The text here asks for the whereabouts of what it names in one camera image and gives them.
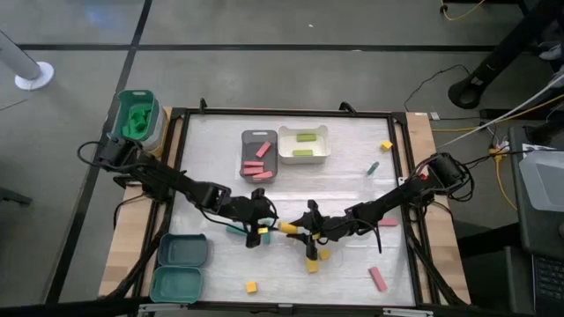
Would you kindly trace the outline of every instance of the red block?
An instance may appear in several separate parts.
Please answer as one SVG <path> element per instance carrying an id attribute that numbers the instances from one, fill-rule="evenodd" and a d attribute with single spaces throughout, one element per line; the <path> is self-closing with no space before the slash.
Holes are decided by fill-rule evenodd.
<path id="1" fill-rule="evenodd" d="M 267 171 L 264 173 L 260 173 L 257 175 L 253 175 L 253 180 L 263 180 L 263 179 L 267 179 L 274 176 L 274 173 L 272 171 Z"/>
<path id="2" fill-rule="evenodd" d="M 258 151 L 256 152 L 256 156 L 259 159 L 262 159 L 264 154 L 268 151 L 268 149 L 271 148 L 271 143 L 270 142 L 264 142 L 263 146 L 261 146 L 260 149 L 258 149 Z"/>
<path id="3" fill-rule="evenodd" d="M 384 218 L 378 221 L 378 225 L 380 226 L 396 226 L 399 225 L 399 221 L 395 218 Z"/>
<path id="4" fill-rule="evenodd" d="M 262 172 L 264 172 L 264 168 L 262 167 L 243 168 L 243 175 L 254 175 L 254 174 L 260 174 Z"/>
<path id="5" fill-rule="evenodd" d="M 372 279 L 374 280 L 374 283 L 376 284 L 376 287 L 379 291 L 388 290 L 388 285 L 386 285 L 386 282 L 384 282 L 384 279 L 382 278 L 382 275 L 380 274 L 380 271 L 377 267 L 369 269 L 368 272 L 370 272 L 370 275 L 372 276 Z"/>
<path id="6" fill-rule="evenodd" d="M 243 166 L 245 167 L 264 166 L 264 162 L 244 161 Z"/>

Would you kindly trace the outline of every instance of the white base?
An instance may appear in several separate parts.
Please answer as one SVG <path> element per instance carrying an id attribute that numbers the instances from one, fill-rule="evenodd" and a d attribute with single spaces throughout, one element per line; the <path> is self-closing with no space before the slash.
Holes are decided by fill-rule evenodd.
<path id="1" fill-rule="evenodd" d="M 45 62 L 37 62 L 41 69 L 41 75 L 36 79 L 27 80 L 20 76 L 16 76 L 16 86 L 19 89 L 33 91 L 45 87 L 55 76 L 55 69 L 51 64 Z"/>

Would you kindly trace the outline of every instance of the yellow cube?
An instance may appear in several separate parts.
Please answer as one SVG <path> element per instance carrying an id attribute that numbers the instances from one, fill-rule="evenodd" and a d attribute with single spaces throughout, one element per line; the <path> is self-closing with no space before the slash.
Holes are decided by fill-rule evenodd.
<path id="1" fill-rule="evenodd" d="M 256 292 L 256 282 L 247 282 L 247 293 Z"/>
<path id="2" fill-rule="evenodd" d="M 319 266 L 317 265 L 317 260 L 309 260 L 306 258 L 306 267 L 308 267 L 309 273 L 316 273 L 319 270 Z"/>
<path id="3" fill-rule="evenodd" d="M 394 145 L 394 144 L 392 144 L 392 142 L 384 141 L 384 142 L 382 142 L 382 146 L 380 146 L 380 148 L 382 149 L 382 151 L 387 151 L 387 150 L 391 149 L 392 145 Z"/>
<path id="4" fill-rule="evenodd" d="M 319 260 L 321 260 L 321 261 L 329 260 L 330 256 L 331 256 L 331 251 L 329 251 L 329 250 L 319 251 Z"/>

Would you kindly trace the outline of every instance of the yellow block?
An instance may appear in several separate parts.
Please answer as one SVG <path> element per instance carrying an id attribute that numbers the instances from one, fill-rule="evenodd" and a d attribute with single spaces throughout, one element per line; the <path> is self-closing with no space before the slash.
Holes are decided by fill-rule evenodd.
<path id="1" fill-rule="evenodd" d="M 392 144 L 392 142 L 384 141 L 384 142 L 382 142 L 382 146 L 380 146 L 380 148 L 382 149 L 382 151 L 387 151 L 387 150 L 391 149 L 392 145 L 394 145 L 394 144 Z"/>
<path id="2" fill-rule="evenodd" d="M 329 251 L 329 250 L 319 251 L 319 260 L 321 260 L 321 261 L 329 260 L 330 256 L 331 256 L 331 251 Z"/>
<path id="3" fill-rule="evenodd" d="M 287 223 L 280 222 L 278 229 L 283 233 L 298 233 L 298 227 Z"/>
<path id="4" fill-rule="evenodd" d="M 247 282 L 247 293 L 256 292 L 256 282 Z"/>
<path id="5" fill-rule="evenodd" d="M 317 265 L 317 261 L 309 260 L 306 258 L 306 267 L 308 267 L 309 273 L 316 273 L 319 270 L 319 265 Z"/>

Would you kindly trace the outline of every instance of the teal container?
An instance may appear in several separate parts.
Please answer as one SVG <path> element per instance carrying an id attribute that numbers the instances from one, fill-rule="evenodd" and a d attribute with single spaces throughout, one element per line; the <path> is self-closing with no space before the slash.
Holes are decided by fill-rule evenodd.
<path id="1" fill-rule="evenodd" d="M 194 304 L 200 298 L 204 279 L 197 268 L 163 266 L 152 275 L 149 297 L 155 303 Z"/>
<path id="2" fill-rule="evenodd" d="M 203 234 L 165 234 L 157 260 L 162 265 L 152 275 L 149 297 L 155 303 L 195 303 L 204 278 L 196 268 L 205 263 L 208 241 Z"/>
<path id="3" fill-rule="evenodd" d="M 203 234 L 165 234 L 160 239 L 159 264 L 196 267 L 208 257 L 208 240 Z"/>
<path id="4" fill-rule="evenodd" d="M 120 109 L 113 135 L 138 140 L 147 151 L 157 148 L 164 136 L 167 116 L 153 93 L 127 90 L 117 95 Z"/>

